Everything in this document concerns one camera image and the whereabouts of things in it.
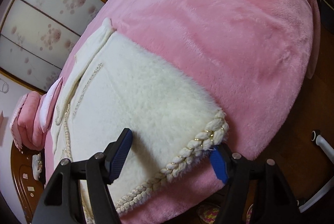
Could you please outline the floral sliding wardrobe doors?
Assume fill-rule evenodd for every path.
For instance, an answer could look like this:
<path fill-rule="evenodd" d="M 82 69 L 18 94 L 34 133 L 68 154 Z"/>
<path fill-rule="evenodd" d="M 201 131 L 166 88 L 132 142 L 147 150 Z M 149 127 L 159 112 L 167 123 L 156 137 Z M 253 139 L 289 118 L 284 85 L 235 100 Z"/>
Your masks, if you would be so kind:
<path fill-rule="evenodd" d="M 47 91 L 104 0 L 13 0 L 1 23 L 1 69 Z"/>

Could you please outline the cream knitted cardigan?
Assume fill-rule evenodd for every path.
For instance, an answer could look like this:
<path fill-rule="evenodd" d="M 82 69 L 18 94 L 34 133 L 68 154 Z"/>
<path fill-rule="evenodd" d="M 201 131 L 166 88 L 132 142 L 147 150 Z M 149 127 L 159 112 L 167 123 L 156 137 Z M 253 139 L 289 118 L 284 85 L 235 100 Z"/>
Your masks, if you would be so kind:
<path fill-rule="evenodd" d="M 86 160 L 124 128 L 133 143 L 109 186 L 121 216 L 190 170 L 229 126 L 202 86 L 105 18 L 75 54 L 58 96 L 50 129 L 54 162 Z"/>

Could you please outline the pink folded quilt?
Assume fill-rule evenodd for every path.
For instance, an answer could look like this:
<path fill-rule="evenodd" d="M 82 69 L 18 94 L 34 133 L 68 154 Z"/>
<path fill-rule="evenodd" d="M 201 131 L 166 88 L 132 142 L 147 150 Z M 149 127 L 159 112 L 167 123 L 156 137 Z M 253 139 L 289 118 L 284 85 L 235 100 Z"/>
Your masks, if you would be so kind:
<path fill-rule="evenodd" d="M 23 147 L 34 151 L 41 151 L 45 145 L 45 136 L 39 119 L 43 97 L 31 91 L 23 95 L 14 109 L 10 121 L 10 131 L 18 150 Z"/>

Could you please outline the white small pillow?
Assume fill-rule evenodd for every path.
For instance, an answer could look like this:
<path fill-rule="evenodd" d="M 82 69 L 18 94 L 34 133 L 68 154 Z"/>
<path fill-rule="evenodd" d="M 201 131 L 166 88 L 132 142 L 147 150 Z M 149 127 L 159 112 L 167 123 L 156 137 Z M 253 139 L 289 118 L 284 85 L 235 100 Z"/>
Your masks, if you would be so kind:
<path fill-rule="evenodd" d="M 63 77 L 58 78 L 44 95 L 39 113 L 40 126 L 43 133 L 46 133 L 49 129 L 62 83 Z"/>

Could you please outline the dark wooden headboard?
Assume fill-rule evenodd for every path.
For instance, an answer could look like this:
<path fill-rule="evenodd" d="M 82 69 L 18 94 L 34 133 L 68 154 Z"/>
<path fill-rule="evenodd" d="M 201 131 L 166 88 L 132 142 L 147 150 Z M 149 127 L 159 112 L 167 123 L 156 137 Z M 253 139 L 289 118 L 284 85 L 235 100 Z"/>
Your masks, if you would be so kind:
<path fill-rule="evenodd" d="M 10 165 L 16 193 L 23 209 L 24 223 L 32 223 L 44 183 L 33 177 L 32 157 L 38 151 L 23 147 L 20 151 L 14 143 L 11 146 Z"/>

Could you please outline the grey patterned cloth bundle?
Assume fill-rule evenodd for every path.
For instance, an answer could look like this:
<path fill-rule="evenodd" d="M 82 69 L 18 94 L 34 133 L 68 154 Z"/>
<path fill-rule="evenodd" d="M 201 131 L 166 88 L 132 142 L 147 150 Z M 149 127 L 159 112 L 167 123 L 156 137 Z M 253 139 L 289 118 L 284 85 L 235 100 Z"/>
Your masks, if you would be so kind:
<path fill-rule="evenodd" d="M 34 180 L 39 180 L 40 174 L 42 173 L 42 160 L 41 154 L 33 155 L 32 156 L 32 174 Z"/>

